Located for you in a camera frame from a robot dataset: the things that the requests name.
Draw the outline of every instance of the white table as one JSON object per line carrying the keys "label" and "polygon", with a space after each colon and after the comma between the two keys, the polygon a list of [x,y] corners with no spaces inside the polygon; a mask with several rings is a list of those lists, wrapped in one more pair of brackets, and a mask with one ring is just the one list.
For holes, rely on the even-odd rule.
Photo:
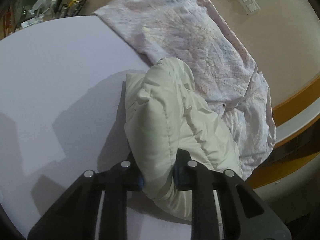
{"label": "white table", "polygon": [[[0,41],[0,203],[23,236],[82,172],[126,158],[123,81],[148,68],[96,16]],[[129,240],[190,238],[190,225],[142,194],[128,206]]]}

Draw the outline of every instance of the wrinkled fabric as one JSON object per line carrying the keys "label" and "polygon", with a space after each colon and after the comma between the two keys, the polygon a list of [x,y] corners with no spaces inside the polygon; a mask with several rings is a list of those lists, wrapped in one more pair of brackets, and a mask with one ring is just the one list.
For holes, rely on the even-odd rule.
{"label": "wrinkled fabric", "polygon": [[228,126],[244,179],[276,142],[269,86],[209,0],[113,0],[94,12],[151,63],[177,57],[192,70],[196,93]]}
{"label": "wrinkled fabric", "polygon": [[[178,191],[172,169],[178,148],[209,170],[234,170],[242,177],[231,133],[195,93],[190,68],[177,58],[161,59],[144,74],[127,74],[124,130],[144,178],[143,191],[164,211],[191,220],[191,191]],[[217,193],[218,223],[222,223]]]}

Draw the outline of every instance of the round metal pin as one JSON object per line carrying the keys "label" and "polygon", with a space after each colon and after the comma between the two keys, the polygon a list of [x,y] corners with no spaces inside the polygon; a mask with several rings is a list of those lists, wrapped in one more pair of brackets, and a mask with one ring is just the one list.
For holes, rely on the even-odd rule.
{"label": "round metal pin", "polygon": [[226,174],[228,177],[233,177],[235,172],[233,170],[225,170],[224,174]]}
{"label": "round metal pin", "polygon": [[131,165],[131,163],[129,161],[123,161],[121,162],[121,166],[124,168],[128,168]]}
{"label": "round metal pin", "polygon": [[196,167],[198,165],[198,163],[194,160],[188,161],[188,166],[189,167]]}
{"label": "round metal pin", "polygon": [[87,170],[84,172],[84,176],[87,178],[91,178],[93,176],[94,172],[92,170]]}

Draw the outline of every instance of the pink and white cloth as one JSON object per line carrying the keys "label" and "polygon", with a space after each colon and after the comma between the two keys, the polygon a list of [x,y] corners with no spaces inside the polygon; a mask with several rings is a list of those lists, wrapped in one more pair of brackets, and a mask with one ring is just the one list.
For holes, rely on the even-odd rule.
{"label": "pink and white cloth", "polygon": [[187,63],[196,92],[238,144],[243,179],[269,156],[276,142],[269,86],[209,0],[113,0],[94,14],[152,64]]}

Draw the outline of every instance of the wooden edge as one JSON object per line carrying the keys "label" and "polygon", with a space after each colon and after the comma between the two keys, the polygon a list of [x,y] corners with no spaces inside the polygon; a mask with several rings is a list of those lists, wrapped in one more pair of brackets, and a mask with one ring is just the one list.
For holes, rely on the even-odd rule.
{"label": "wooden edge", "polygon": [[298,131],[296,131],[295,133],[293,133],[292,135],[290,135],[289,137],[283,139],[282,141],[276,143],[276,145],[274,146],[275,148],[280,147],[281,145],[284,145],[285,143],[287,143],[288,141],[291,141],[293,138],[297,137],[299,134],[303,133],[305,130],[307,130],[311,125],[313,125],[316,121],[318,121],[320,119],[320,114],[318,114],[311,122],[307,123],[304,127],[302,127],[301,129],[299,129]]}
{"label": "wooden edge", "polygon": [[297,152],[270,164],[257,168],[246,183],[252,188],[258,188],[273,183],[295,172],[320,154],[320,143],[311,141]]}
{"label": "wooden edge", "polygon": [[272,117],[279,126],[296,116],[320,97],[320,73],[302,90],[272,109]]}

